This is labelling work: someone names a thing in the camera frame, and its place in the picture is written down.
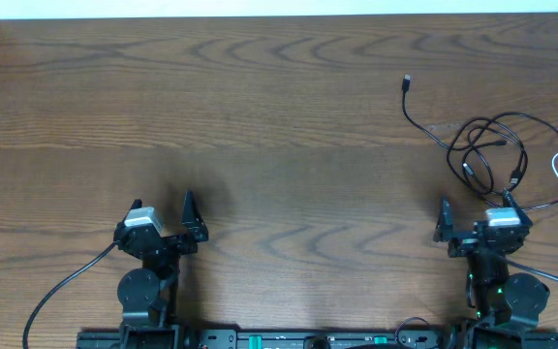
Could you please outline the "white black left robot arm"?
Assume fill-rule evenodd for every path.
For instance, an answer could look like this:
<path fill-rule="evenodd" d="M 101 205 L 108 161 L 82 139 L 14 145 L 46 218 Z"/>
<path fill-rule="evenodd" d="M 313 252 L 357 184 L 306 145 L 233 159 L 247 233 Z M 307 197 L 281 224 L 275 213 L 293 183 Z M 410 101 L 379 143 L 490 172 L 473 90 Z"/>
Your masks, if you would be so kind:
<path fill-rule="evenodd" d="M 122 305 L 121 348 L 189 348 L 190 332 L 176 323 L 175 295 L 180 258 L 198 252 L 208 241 L 208 229 L 192 191 L 184 197 L 181 225 L 185 231 L 162 236 L 162 220 L 152 206 L 134 200 L 113 234 L 117 248 L 141 261 L 141 267 L 120 280 L 117 297 Z"/>

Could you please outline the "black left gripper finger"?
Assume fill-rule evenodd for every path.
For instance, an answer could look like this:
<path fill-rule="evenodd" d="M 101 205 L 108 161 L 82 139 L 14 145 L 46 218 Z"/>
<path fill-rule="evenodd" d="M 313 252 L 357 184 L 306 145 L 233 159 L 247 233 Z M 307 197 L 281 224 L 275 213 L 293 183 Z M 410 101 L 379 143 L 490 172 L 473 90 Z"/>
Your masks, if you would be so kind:
<path fill-rule="evenodd" d="M 142 200 L 141 199 L 134 199 L 126 217 L 127 218 L 135 218 L 139 215 L 139 209 L 142 207 Z"/>
<path fill-rule="evenodd" d="M 195 242 L 208 241 L 209 232 L 198 211 L 194 193 L 191 190 L 188 190 L 185 194 L 181 225 L 186 228 L 187 233 Z"/>

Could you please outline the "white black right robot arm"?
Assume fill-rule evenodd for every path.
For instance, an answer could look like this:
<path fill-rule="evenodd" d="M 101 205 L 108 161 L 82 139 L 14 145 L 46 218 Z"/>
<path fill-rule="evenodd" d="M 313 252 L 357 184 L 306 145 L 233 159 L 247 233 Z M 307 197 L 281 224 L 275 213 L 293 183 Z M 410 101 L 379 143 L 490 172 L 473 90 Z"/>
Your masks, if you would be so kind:
<path fill-rule="evenodd" d="M 468 231 L 454 228 L 450 202 L 442 198 L 434 240 L 448 256 L 467 260 L 467 304 L 475 319 L 449 330 L 448 348 L 523 348 L 538 326 L 550 291 L 526 272 L 511 274 L 506 257 L 523 246 L 533 222 L 505 191 L 503 205 L 485 212 Z"/>

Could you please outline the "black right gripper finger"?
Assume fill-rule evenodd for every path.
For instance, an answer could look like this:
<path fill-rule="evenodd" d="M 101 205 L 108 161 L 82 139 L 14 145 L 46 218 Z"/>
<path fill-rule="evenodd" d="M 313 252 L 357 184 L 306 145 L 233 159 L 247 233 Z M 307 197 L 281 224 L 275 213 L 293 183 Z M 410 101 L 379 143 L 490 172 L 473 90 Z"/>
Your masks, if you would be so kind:
<path fill-rule="evenodd" d="M 525 211 L 519 206 L 510 190 L 503 191 L 503 208 L 509 213 L 507 226 L 525 226 L 532 227 L 533 221 L 528 217 Z"/>
<path fill-rule="evenodd" d="M 441 198 L 440 211 L 433 239 L 436 242 L 449 241 L 454 232 L 453 216 L 450 202 L 446 197 Z"/>

